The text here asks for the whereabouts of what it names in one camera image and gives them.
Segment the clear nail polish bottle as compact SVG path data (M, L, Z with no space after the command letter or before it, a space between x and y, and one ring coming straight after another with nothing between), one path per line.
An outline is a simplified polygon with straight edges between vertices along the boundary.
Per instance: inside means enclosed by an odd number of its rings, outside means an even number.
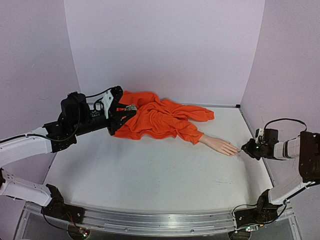
M137 107L136 107L135 104L131 104L131 105L127 105L127 106L125 107L125 110L126 110L126 111L137 111Z

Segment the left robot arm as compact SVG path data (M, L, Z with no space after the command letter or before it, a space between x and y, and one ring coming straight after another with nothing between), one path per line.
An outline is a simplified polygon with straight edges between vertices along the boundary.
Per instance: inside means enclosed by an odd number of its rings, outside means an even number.
M44 124L28 133L16 135L0 142L0 166L32 156L57 153L77 143L77 137L100 129L107 129L111 136L137 113L134 104L120 102L124 91L120 86L111 87L98 94L99 99L90 107L88 96L72 92L60 103L57 121ZM35 203L44 215L62 219L70 215L72 206L65 204L56 186L41 185L15 178L0 170L0 193Z

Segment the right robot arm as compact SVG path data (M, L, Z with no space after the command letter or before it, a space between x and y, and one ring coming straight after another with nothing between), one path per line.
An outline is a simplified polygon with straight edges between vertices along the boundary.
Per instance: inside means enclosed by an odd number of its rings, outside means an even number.
M248 205L246 209L234 208L232 216L238 230L275 222L285 211L288 200L320 183L319 133L304 130L296 138L286 141L279 141L278 133L276 129L260 128L255 138L251 138L241 150L256 160L295 160L297 172L286 181L265 190L256 204Z

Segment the mannequin hand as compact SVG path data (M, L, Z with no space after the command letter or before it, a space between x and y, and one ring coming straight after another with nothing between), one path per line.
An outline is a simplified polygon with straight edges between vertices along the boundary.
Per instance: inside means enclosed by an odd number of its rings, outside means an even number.
M239 150L233 146L230 142L223 140L221 138L211 137L204 134L199 142L213 149L214 151L221 153L223 155L232 157L239 153Z

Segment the orange sweatshirt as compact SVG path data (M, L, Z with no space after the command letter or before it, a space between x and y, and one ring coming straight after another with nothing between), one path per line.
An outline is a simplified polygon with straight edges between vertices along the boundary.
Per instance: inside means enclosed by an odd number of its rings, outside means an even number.
M136 115L115 132L115 137L140 140L143 136L162 140L180 137L197 144L204 135L189 120L207 122L215 119L213 111L200 106L183 105L169 99L160 99L153 92L125 91L121 104L134 104Z

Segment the aluminium front rail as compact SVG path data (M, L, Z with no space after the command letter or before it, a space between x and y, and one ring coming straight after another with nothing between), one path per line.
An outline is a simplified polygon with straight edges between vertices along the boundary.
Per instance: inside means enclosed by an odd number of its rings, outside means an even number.
M104 233L130 236L178 238L226 234L227 239L300 240L291 204L279 209L279 217L254 223L250 208L191 213L139 213L66 206L43 211L31 202L24 205L14 239L103 239Z

